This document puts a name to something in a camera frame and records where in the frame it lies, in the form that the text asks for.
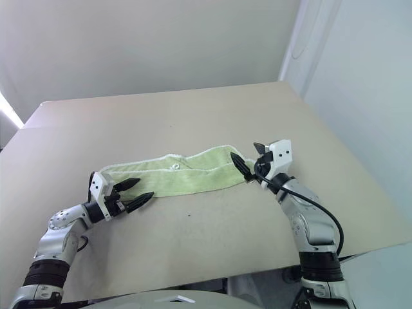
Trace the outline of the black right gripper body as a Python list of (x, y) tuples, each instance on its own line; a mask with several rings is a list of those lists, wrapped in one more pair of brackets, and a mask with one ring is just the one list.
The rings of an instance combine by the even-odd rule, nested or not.
[(265, 154), (261, 154), (260, 157), (254, 163), (252, 174), (253, 179), (257, 180), (260, 184), (271, 184), (272, 181), (268, 179), (267, 176), (270, 172), (272, 161), (272, 151), (269, 151)]

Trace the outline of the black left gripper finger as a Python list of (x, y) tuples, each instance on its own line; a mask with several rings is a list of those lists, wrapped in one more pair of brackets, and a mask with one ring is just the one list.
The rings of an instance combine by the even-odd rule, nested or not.
[(147, 192), (144, 194), (141, 194), (140, 196), (137, 196), (134, 200), (131, 200), (130, 202), (127, 202), (124, 207), (126, 212), (129, 214), (140, 207), (144, 206), (153, 196), (154, 192)]
[(115, 184), (115, 192), (120, 193), (127, 191), (134, 187), (138, 182), (140, 181), (140, 178), (128, 178), (126, 180), (123, 180), (117, 184)]

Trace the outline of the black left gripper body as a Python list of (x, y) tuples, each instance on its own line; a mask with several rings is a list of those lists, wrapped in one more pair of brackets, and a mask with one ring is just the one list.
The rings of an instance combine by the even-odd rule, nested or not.
[(113, 187), (110, 192), (104, 196), (104, 205), (108, 211), (109, 220), (126, 211), (126, 206), (120, 199), (120, 191), (118, 191), (116, 187)]

